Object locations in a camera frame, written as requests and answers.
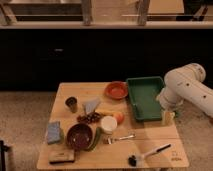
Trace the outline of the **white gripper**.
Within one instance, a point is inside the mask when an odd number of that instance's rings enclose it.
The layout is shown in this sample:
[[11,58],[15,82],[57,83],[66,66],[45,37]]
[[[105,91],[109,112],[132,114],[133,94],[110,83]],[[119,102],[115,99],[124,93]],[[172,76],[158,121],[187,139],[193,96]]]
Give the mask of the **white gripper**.
[[[179,106],[182,105],[182,98],[168,87],[165,87],[157,95],[156,100],[164,109],[162,111],[162,125],[165,126],[167,124],[167,111],[165,110],[175,111]],[[175,113],[170,112],[168,125],[173,124],[174,117]]]

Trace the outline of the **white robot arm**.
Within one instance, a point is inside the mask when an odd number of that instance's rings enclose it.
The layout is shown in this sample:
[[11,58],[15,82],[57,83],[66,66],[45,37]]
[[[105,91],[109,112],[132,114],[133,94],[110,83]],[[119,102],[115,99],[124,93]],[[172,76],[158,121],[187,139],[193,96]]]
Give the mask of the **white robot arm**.
[[157,95],[164,111],[175,111],[187,100],[203,111],[213,125],[213,89],[203,84],[204,67],[190,63],[168,71],[164,76],[165,87]]

